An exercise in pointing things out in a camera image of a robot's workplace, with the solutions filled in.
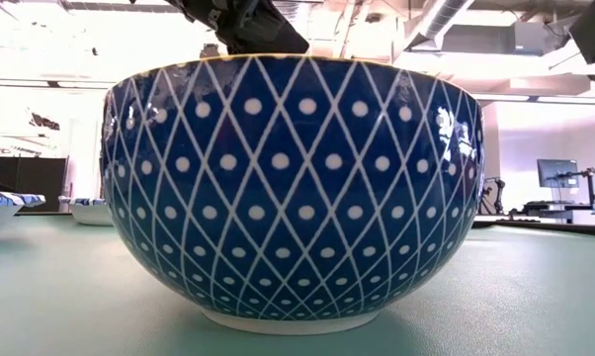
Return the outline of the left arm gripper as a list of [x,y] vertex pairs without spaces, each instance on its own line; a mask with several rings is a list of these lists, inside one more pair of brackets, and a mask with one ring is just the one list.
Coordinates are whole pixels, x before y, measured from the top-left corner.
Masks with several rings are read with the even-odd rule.
[[304,54],[309,49],[308,41],[270,0],[228,1],[215,34],[229,54]]

